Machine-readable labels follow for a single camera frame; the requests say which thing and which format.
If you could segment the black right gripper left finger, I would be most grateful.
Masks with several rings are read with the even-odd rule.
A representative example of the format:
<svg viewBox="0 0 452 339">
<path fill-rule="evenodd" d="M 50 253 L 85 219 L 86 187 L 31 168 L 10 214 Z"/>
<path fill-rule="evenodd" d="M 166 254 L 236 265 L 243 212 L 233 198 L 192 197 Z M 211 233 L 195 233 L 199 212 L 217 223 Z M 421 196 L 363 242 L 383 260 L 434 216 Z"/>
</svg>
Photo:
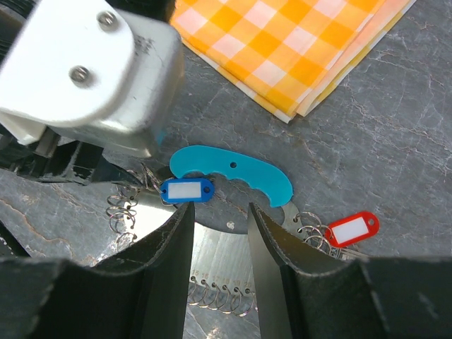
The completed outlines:
<svg viewBox="0 0 452 339">
<path fill-rule="evenodd" d="M 194 242 L 186 203 L 96 266 L 1 258 L 2 338 L 181 338 Z"/>
</svg>

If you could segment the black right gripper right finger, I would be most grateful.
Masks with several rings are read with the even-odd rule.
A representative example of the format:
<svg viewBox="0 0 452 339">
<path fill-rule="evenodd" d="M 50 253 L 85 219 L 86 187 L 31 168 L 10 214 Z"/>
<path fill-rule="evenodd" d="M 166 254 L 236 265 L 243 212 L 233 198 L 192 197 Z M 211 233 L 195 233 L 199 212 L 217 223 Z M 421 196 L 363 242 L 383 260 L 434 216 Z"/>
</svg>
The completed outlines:
<svg viewBox="0 0 452 339">
<path fill-rule="evenodd" d="M 450 338 L 449 257 L 333 258 L 250 205 L 262 338 Z"/>
</svg>

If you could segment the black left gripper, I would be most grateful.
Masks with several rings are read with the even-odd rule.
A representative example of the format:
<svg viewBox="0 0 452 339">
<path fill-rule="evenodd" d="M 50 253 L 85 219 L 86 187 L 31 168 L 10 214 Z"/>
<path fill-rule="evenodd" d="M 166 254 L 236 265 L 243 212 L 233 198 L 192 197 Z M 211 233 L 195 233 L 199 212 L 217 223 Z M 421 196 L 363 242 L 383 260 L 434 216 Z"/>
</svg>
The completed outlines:
<svg viewBox="0 0 452 339">
<path fill-rule="evenodd" d="M 40 183 L 113 183 L 140 186 L 132 173 L 108 162 L 101 147 L 72 141 L 56 147 L 51 157 L 38 155 L 11 136 L 1 136 L 1 169 Z"/>
</svg>

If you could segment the blue key tag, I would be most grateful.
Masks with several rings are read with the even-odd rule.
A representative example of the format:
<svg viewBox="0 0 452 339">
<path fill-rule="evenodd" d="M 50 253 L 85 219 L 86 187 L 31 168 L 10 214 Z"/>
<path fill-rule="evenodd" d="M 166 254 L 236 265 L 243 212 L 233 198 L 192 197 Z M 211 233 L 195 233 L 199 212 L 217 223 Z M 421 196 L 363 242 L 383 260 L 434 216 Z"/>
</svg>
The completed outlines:
<svg viewBox="0 0 452 339">
<path fill-rule="evenodd" d="M 165 203 L 205 203 L 215 193 L 213 183 L 205 178 L 168 179 L 160 186 L 160 196 Z"/>
</svg>

